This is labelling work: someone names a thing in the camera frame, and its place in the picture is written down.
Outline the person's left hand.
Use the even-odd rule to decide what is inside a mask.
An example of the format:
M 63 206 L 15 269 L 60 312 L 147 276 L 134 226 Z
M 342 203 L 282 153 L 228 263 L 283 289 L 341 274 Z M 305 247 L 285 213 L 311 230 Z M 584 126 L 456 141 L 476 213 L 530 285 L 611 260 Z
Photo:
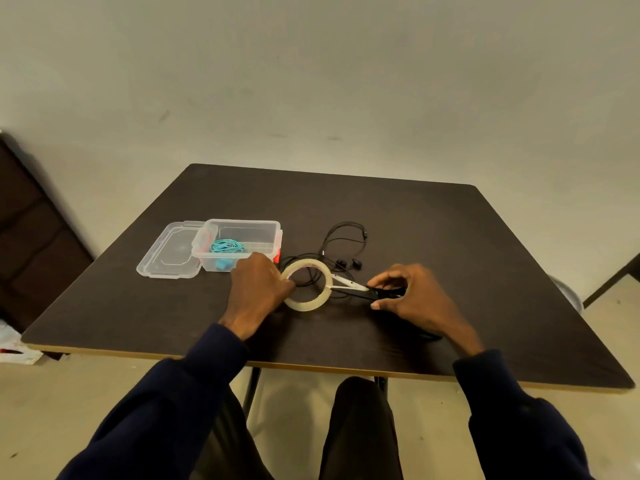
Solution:
M 274 306 L 274 267 L 261 253 L 238 261 L 231 271 L 231 288 L 220 324 L 240 340 L 255 334 Z

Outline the person's right hand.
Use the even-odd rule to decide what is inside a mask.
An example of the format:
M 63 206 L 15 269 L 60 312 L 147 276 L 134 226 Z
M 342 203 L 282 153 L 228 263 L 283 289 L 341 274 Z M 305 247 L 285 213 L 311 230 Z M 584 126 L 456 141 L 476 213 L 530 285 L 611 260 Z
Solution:
M 485 351 L 475 329 L 441 288 L 435 275 L 420 264 L 395 264 L 367 282 L 369 287 L 391 289 L 405 286 L 398 317 L 424 331 L 448 339 L 460 356 Z

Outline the clear adhesive tape roll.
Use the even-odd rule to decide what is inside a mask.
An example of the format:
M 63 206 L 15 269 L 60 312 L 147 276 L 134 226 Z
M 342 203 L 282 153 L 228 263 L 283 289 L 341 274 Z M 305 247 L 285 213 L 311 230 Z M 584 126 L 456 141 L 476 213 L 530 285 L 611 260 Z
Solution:
M 311 301 L 298 302 L 292 300 L 292 298 L 286 298 L 284 300 L 284 304 L 290 309 L 297 312 L 311 312 L 320 308 L 331 297 L 333 277 L 331 271 L 324 263 L 311 258 L 297 260 L 294 263 L 290 264 L 283 270 L 283 272 L 281 273 L 281 277 L 283 280 L 288 280 L 295 272 L 299 271 L 302 268 L 315 268 L 316 270 L 320 271 L 324 276 L 324 289 L 315 299 Z

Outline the black handled scissors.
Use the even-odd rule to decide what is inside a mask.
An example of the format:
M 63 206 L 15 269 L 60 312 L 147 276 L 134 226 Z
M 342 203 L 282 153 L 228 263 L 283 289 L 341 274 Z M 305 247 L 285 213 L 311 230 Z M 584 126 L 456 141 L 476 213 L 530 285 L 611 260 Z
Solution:
M 404 297 L 406 287 L 396 287 L 391 289 L 380 289 L 361 285 L 336 274 L 331 274 L 332 284 L 325 284 L 325 288 L 332 292 L 339 292 L 347 296 L 377 301 L 380 299 L 398 299 Z

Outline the person's right forearm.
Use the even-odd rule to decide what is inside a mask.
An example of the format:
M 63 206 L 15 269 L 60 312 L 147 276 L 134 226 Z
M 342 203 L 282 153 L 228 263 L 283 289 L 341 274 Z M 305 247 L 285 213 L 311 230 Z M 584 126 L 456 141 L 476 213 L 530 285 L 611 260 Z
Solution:
M 452 366 L 485 480 L 595 480 L 571 425 L 551 403 L 524 391 L 499 350 Z

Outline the person's left forearm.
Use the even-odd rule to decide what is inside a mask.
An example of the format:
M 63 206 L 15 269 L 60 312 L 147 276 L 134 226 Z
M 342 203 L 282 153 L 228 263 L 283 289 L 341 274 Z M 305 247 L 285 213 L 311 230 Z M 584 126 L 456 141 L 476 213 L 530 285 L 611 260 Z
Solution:
M 213 324 L 185 357 L 156 363 L 56 480 L 188 480 L 247 359 L 244 342 Z

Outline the clear plastic container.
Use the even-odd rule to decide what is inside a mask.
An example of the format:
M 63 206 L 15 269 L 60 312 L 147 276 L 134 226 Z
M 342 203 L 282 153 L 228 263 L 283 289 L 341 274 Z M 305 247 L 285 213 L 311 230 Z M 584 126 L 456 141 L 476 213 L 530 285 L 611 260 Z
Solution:
M 218 258 L 249 258 L 261 253 L 277 262 L 282 247 L 282 229 L 277 221 L 209 219 L 193 240 L 194 257 L 208 272 Z

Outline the clear plastic container lid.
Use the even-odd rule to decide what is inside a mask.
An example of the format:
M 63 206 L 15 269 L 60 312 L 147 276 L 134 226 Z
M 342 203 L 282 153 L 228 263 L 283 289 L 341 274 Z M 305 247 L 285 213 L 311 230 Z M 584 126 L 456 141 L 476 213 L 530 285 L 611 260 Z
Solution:
M 203 225 L 203 221 L 182 221 L 165 227 L 136 267 L 138 274 L 172 280 L 195 277 L 202 263 L 192 254 L 193 240 Z

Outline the person's right leg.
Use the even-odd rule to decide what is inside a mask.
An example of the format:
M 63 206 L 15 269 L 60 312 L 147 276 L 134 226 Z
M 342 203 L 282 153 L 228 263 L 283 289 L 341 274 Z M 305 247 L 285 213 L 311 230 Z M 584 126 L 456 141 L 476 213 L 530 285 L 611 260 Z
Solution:
M 403 480 L 393 412 L 375 382 L 354 376 L 338 387 L 319 480 Z

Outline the person's leg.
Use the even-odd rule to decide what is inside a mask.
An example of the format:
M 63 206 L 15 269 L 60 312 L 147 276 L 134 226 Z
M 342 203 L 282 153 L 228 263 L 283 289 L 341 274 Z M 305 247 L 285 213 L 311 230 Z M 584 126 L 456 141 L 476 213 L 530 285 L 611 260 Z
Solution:
M 403 480 L 393 412 L 375 382 L 354 376 L 338 387 L 319 480 Z
M 230 387 L 189 480 L 274 480 L 262 462 L 241 404 Z

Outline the person's left leg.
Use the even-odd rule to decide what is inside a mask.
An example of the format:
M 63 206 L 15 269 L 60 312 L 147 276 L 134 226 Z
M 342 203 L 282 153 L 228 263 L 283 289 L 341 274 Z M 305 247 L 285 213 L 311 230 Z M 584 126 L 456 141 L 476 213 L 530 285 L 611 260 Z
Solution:
M 189 480 L 274 480 L 262 462 L 241 404 L 230 387 Z

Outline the grey round stool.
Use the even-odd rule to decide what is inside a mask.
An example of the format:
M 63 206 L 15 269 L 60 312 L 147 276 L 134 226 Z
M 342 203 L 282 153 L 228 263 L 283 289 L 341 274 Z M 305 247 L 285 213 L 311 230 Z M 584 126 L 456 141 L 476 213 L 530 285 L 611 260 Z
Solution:
M 584 313 L 584 304 L 581 298 L 579 297 L 579 295 L 574 290 L 572 290 L 572 288 L 569 285 L 567 285 L 565 282 L 561 281 L 560 279 L 556 278 L 555 276 L 548 274 L 548 277 L 555 284 L 556 288 L 558 288 L 558 290 L 561 291 L 561 293 L 564 295 L 567 301 L 570 302 L 572 307 L 580 315 L 582 315 Z

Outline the dark wooden furniture piece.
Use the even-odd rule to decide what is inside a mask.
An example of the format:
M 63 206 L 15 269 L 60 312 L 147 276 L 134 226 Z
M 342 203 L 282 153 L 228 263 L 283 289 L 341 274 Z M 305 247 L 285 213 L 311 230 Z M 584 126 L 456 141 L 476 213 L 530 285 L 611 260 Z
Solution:
M 631 276 L 637 282 L 640 283 L 640 253 L 638 253 L 631 261 L 629 261 L 625 266 L 620 268 L 612 277 L 610 277 L 604 284 L 602 284 L 599 288 L 597 288 L 594 293 L 592 293 L 588 298 L 583 302 L 583 307 L 587 308 L 592 305 L 599 297 L 601 297 L 606 291 L 610 290 L 617 282 L 619 282 L 625 276 Z

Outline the dark brown cabinet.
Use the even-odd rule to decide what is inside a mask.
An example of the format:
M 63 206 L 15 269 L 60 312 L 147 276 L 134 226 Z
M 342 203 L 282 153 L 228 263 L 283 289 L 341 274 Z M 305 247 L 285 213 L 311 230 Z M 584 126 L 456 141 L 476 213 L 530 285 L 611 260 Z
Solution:
M 29 156 L 0 131 L 0 319 L 25 332 L 93 261 Z

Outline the white plastic bag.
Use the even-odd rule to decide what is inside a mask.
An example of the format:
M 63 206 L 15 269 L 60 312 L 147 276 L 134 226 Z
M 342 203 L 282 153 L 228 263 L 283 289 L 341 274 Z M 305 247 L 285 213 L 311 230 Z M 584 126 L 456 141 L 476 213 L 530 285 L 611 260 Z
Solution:
M 34 365 L 43 356 L 43 352 L 28 348 L 21 334 L 0 319 L 0 364 Z

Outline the black wired earphones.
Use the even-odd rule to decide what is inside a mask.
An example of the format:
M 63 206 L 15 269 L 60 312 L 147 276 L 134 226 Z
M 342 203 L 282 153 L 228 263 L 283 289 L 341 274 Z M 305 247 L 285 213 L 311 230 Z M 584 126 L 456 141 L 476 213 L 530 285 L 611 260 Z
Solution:
M 280 261 L 281 269 L 283 271 L 287 266 L 297 260 L 311 258 L 324 263 L 329 268 L 332 274 L 336 274 L 353 282 L 359 283 L 356 281 L 354 272 L 359 272 L 363 268 L 363 263 L 361 259 L 359 259 L 359 256 L 366 249 L 368 240 L 369 236 L 367 233 L 367 229 L 363 224 L 354 221 L 339 222 L 333 225 L 329 229 L 329 231 L 327 231 L 318 251 L 306 252 L 299 255 L 282 258 Z M 352 256 L 348 260 L 341 258 L 332 258 L 329 254 L 329 247 L 331 244 L 337 242 L 357 244 L 359 245 L 359 249 L 355 252 L 354 256 Z M 315 268 L 302 268 L 299 271 L 295 272 L 289 279 L 292 279 L 299 289 L 309 289 L 316 291 L 317 296 L 324 289 L 324 276 Z M 373 303 L 373 301 L 347 296 L 339 292 L 332 292 L 329 300 L 331 299 L 359 299 L 361 301 Z

